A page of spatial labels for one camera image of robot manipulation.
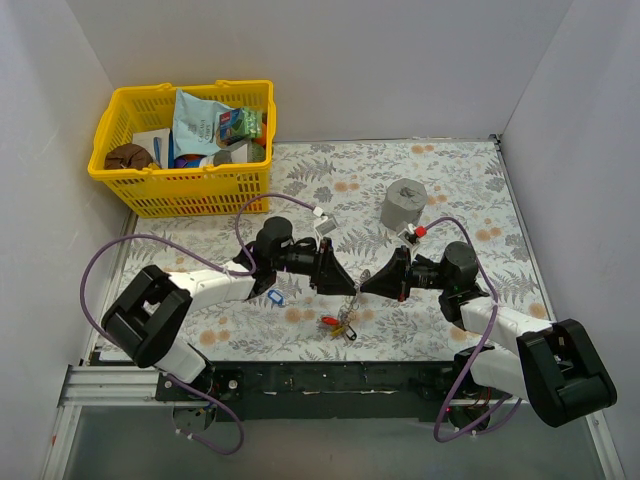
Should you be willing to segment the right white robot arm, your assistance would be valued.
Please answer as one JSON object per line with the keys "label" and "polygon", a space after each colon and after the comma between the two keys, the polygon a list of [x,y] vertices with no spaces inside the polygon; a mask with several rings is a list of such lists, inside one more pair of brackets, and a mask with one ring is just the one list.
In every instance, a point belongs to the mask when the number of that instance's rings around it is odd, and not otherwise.
{"label": "right white robot arm", "polygon": [[398,301],[414,289],[439,291],[445,319],[485,341],[454,357],[451,388],[464,397],[486,387],[509,394],[551,427],[616,403],[616,387],[580,322],[550,322],[501,306],[479,286],[479,273],[474,249],[461,241],[450,243],[438,262],[400,247],[360,289]]}

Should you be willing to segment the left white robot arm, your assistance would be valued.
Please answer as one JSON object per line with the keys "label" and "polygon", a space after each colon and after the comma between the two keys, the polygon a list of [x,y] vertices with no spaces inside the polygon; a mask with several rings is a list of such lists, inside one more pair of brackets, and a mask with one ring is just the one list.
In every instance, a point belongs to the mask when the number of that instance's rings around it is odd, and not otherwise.
{"label": "left white robot arm", "polygon": [[356,294],[355,282],[335,258],[331,240],[296,241],[291,222],[283,217],[267,219],[248,248],[220,271],[143,268],[104,314],[102,328],[135,365],[175,377],[188,398],[200,400],[211,392],[213,377],[204,355],[178,338],[188,314],[257,297],[275,284],[279,272],[307,276],[320,295]]}

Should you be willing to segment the key with blue tag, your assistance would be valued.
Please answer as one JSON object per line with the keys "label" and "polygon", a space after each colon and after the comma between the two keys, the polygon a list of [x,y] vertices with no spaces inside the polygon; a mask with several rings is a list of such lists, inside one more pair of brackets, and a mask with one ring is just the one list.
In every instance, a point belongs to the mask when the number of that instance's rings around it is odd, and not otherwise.
{"label": "key with blue tag", "polygon": [[271,289],[267,292],[267,298],[275,305],[282,307],[285,305],[285,297],[284,295],[275,290],[275,289]]}

